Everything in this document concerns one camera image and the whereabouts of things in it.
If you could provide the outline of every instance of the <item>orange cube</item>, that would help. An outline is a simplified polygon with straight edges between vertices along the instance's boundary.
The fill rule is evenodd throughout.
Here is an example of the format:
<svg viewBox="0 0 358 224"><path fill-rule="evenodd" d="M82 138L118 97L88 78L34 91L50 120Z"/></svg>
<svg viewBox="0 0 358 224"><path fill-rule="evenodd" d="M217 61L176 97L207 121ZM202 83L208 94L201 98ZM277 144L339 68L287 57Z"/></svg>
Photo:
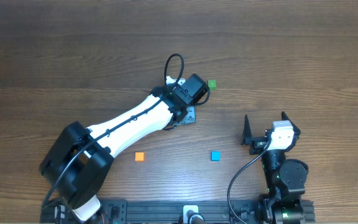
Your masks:
<svg viewBox="0 0 358 224"><path fill-rule="evenodd" d="M144 152L135 152L135 161L144 162Z"/></svg>

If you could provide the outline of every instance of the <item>wooden table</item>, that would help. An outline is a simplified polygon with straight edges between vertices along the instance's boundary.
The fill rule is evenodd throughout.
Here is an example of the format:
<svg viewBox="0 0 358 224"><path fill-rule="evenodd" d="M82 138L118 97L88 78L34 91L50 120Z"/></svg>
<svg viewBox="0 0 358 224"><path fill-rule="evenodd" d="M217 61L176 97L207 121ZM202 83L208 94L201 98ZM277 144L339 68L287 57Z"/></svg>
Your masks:
<svg viewBox="0 0 358 224"><path fill-rule="evenodd" d="M225 200L252 159L240 145L287 115L291 158L310 168L304 199L319 222L358 222L358 1L0 1L0 222L38 222L49 185L38 166L73 121L101 123L163 84L216 80L196 124L157 131L114 161L101 198ZM178 61L170 75L176 76ZM145 162L135 162L135 152ZM211 151L221 161L211 162ZM233 198L266 191L260 163Z"/></svg>

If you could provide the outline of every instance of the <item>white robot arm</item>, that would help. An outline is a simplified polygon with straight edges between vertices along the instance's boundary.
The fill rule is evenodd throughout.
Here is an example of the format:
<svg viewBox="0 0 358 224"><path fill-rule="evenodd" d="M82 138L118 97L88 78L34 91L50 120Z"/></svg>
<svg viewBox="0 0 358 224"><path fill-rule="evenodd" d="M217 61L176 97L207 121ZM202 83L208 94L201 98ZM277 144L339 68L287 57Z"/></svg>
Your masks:
<svg viewBox="0 0 358 224"><path fill-rule="evenodd" d="M79 122L67 126L40 165L41 174L53 186L43 207L57 189L80 223L96 221L101 209L96 193L118 154L142 137L181 121L187 107L203 104L198 101L207 92L209 96L207 84L197 74L182 85L180 76L173 84L165 76L168 84L154 88L140 105L117 118L88 128Z"/></svg>

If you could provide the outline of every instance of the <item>small cube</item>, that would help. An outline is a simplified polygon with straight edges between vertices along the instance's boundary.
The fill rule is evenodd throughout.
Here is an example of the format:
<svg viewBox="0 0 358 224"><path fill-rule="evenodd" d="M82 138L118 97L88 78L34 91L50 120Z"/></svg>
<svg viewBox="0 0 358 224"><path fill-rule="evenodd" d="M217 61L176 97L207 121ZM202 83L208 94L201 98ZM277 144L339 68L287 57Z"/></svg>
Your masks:
<svg viewBox="0 0 358 224"><path fill-rule="evenodd" d="M144 162L144 152L135 152L135 161Z"/></svg>
<svg viewBox="0 0 358 224"><path fill-rule="evenodd" d="M210 90L216 90L216 80L208 80L208 86Z"/></svg>
<svg viewBox="0 0 358 224"><path fill-rule="evenodd" d="M211 161L220 161L220 160L221 160L221 152L212 151Z"/></svg>

